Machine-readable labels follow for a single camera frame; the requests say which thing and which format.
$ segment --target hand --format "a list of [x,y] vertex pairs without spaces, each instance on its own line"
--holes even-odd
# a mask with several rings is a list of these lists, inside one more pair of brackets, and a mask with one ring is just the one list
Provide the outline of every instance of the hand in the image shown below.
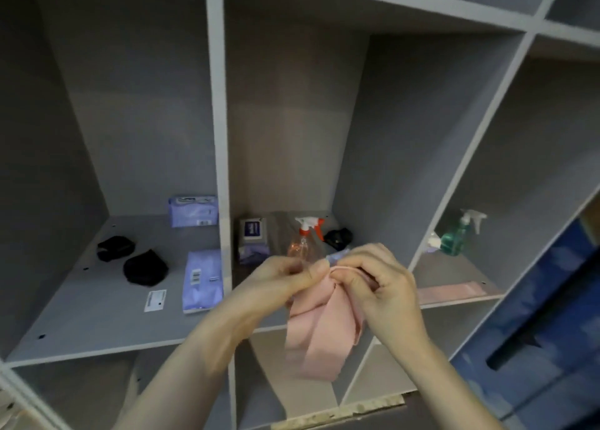
[[303,268],[300,259],[270,257],[213,312],[235,321],[235,338],[239,343],[252,335],[264,317],[283,307],[298,291],[321,281],[328,273],[327,259]]
[[382,244],[355,248],[337,263],[360,267],[379,284],[372,291],[363,277],[351,270],[334,270],[332,277],[354,294],[372,332],[399,362],[420,356],[430,346],[416,294],[415,277]]

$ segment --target barcode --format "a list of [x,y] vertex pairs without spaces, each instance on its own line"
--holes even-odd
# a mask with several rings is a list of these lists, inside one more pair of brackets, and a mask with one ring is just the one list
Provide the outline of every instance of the barcode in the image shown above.
[[202,275],[202,269],[194,269],[191,271],[191,280],[190,283],[192,285],[197,285],[200,283],[200,275]]

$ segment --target spray nozzle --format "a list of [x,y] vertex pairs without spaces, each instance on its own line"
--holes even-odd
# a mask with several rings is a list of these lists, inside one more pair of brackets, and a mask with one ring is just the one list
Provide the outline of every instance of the spray nozzle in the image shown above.
[[324,218],[318,217],[296,217],[296,221],[300,222],[302,225],[300,227],[300,234],[303,236],[308,236],[309,228],[314,229],[314,232],[317,233],[319,239],[323,242],[325,239],[323,238],[323,233],[321,232],[321,225],[325,221]]
[[479,229],[481,228],[481,221],[484,218],[487,218],[487,215],[484,214],[483,212],[479,212],[479,211],[473,210],[473,209],[467,209],[467,210],[463,209],[462,211],[464,212],[464,215],[460,219],[460,222],[463,225],[469,225],[469,223],[472,220],[473,227],[475,229],[475,234],[479,234]]

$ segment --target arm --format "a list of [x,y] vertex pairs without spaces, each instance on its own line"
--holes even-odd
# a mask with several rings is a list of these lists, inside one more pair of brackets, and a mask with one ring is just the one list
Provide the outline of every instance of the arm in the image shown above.
[[237,345],[266,315],[328,272],[326,259],[306,270],[298,259],[267,259],[177,347],[114,430],[202,428]]
[[429,340],[415,278],[394,255],[381,244],[369,244],[354,249],[338,264],[361,267],[378,282],[373,292],[352,271],[332,272],[355,295],[369,327],[415,383],[440,426],[445,430],[501,430],[500,422]]

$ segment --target fingernail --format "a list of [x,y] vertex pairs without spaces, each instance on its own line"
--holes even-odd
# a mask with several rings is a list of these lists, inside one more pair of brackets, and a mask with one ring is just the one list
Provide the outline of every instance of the fingernail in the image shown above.
[[312,272],[318,275],[324,274],[329,270],[329,261],[327,259],[319,259],[312,267]]

